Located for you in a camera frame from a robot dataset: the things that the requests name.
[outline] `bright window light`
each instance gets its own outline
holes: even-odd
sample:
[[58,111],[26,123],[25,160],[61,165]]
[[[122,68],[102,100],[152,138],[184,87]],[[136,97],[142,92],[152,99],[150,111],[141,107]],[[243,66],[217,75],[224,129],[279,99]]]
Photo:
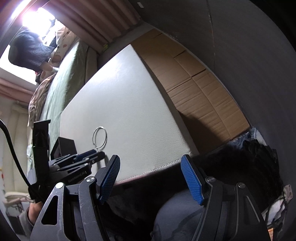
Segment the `bright window light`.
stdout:
[[45,9],[39,8],[36,12],[27,12],[23,16],[22,24],[28,27],[32,32],[44,37],[51,26],[54,16]]
[[[28,3],[28,0],[24,0],[18,8],[15,10],[15,12],[20,12],[24,6]],[[55,17],[46,11],[43,8],[39,8],[36,12],[28,11],[24,13],[22,16],[22,24],[23,26],[26,26],[29,28],[32,32],[35,32],[39,34],[41,37],[44,37],[50,26],[51,21],[53,21]],[[6,50],[4,51],[3,55],[0,58],[0,68],[28,81],[32,84],[36,84],[35,82],[35,71],[31,69],[22,68],[16,65],[13,65],[8,60],[8,52],[9,52],[10,46],[8,45]]]

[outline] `sleeve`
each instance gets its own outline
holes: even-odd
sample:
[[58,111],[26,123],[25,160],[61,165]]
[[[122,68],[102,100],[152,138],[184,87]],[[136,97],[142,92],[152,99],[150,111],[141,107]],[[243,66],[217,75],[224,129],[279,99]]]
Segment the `sleeve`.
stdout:
[[29,238],[32,233],[34,225],[29,220],[28,211],[29,211],[29,208],[26,211],[23,211],[19,215],[19,220],[20,220],[20,224],[22,225],[22,228],[23,228],[26,236]]

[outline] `black cable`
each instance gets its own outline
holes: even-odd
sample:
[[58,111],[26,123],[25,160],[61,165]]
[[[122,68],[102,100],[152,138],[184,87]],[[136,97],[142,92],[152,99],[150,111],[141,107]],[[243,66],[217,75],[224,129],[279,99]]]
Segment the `black cable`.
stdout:
[[10,152],[11,152],[11,155],[12,155],[12,158],[17,166],[17,169],[20,173],[20,175],[22,176],[23,180],[25,181],[25,183],[27,184],[29,190],[31,190],[43,203],[45,203],[44,199],[41,197],[41,195],[31,186],[31,184],[29,183],[27,177],[25,176],[21,166],[20,166],[20,163],[17,159],[17,155],[15,154],[15,150],[13,148],[13,144],[12,144],[12,141],[11,141],[11,138],[10,138],[10,135],[9,135],[9,131],[6,127],[6,125],[3,123],[3,121],[0,119],[0,128],[1,130],[4,132],[4,135],[6,137],[6,141],[8,143],[8,146],[9,146],[9,149],[10,149]]

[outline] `cardboard box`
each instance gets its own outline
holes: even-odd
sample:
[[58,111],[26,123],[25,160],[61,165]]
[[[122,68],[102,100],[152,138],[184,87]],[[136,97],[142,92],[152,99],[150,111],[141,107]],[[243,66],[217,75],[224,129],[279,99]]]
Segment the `cardboard box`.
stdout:
[[165,88],[201,154],[249,128],[221,83],[181,45],[155,29],[131,44]]

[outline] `key ring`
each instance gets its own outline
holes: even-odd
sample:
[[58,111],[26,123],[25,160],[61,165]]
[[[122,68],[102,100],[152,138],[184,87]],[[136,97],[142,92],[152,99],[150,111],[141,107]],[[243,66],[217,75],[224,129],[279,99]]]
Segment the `key ring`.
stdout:
[[[101,146],[97,146],[97,145],[96,145],[96,135],[97,135],[99,129],[104,130],[104,131],[105,131],[105,134],[106,134],[106,136],[105,136],[105,140],[104,140],[104,143],[103,143]],[[93,145],[94,145],[94,147],[95,147],[97,150],[99,150],[100,148],[103,149],[104,146],[105,146],[106,143],[107,143],[107,131],[106,131],[106,129],[105,129],[104,127],[102,127],[102,126],[100,126],[100,127],[98,127],[97,129],[95,129],[95,131],[94,131],[94,133],[93,133],[93,138],[92,138],[92,140],[93,140]]]

